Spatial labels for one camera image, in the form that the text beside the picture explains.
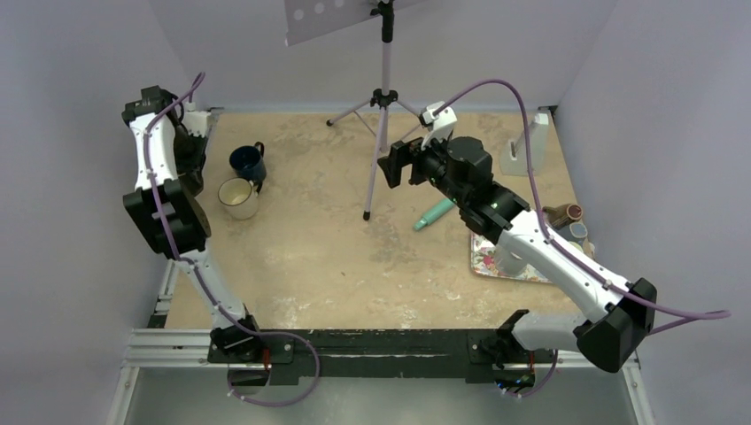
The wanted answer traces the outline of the dark blue mug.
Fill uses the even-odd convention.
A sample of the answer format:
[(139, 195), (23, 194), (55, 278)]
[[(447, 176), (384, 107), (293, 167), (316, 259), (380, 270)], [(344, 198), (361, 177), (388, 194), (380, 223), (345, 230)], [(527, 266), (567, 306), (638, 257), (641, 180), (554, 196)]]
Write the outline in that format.
[(231, 152), (228, 162), (237, 177), (261, 184), (267, 178), (264, 155), (265, 144), (256, 142), (254, 145), (236, 148)]

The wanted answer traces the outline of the cream mug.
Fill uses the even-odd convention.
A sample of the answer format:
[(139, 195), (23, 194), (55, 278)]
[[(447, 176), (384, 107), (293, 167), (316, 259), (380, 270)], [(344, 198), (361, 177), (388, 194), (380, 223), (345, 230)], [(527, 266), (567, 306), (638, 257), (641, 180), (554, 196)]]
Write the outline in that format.
[(236, 177), (226, 180), (218, 189), (218, 200), (234, 220), (249, 220), (259, 210), (258, 191), (253, 181)]

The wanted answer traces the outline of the brown mug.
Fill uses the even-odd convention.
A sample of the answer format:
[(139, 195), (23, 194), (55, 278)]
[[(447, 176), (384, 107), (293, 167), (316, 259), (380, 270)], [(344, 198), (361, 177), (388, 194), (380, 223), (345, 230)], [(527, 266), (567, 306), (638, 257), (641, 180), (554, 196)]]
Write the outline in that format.
[(582, 206), (575, 203), (543, 206), (542, 212), (546, 222), (555, 230), (566, 228), (572, 223), (579, 222), (584, 215)]

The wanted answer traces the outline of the grey blue mug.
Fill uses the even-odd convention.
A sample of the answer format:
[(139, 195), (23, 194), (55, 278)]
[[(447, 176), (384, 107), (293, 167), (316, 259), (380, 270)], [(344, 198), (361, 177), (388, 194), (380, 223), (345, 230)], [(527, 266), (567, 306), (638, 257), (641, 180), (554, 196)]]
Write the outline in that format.
[(557, 230), (557, 233), (569, 242), (584, 246), (588, 237), (586, 225), (580, 221), (571, 222)]

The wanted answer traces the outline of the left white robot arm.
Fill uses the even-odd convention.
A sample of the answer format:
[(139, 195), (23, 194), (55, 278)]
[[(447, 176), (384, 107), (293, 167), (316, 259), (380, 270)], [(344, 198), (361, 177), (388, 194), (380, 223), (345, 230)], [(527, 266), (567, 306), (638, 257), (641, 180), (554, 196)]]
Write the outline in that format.
[(211, 228), (196, 197), (203, 191), (213, 116), (187, 96), (142, 89), (121, 114), (135, 139), (138, 171), (126, 212), (157, 254), (186, 274), (212, 317), (211, 353), (252, 362), (264, 338), (242, 300), (228, 288), (209, 247)]

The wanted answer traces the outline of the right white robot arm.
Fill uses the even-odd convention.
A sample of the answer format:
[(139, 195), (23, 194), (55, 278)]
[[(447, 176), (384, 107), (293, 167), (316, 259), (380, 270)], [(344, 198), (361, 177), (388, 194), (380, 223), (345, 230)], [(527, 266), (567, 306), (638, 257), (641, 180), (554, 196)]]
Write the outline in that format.
[(494, 180), (492, 156), (480, 140), (463, 136), (427, 147), (418, 139), (396, 142), (376, 163), (392, 189), (409, 166), (410, 184), (430, 183), (459, 208), (469, 230), (537, 269), (578, 307), (569, 317), (522, 313), (497, 337), (504, 358), (535, 350), (579, 352), (615, 373), (652, 331), (656, 287), (645, 278), (628, 281), (552, 231), (524, 199)]

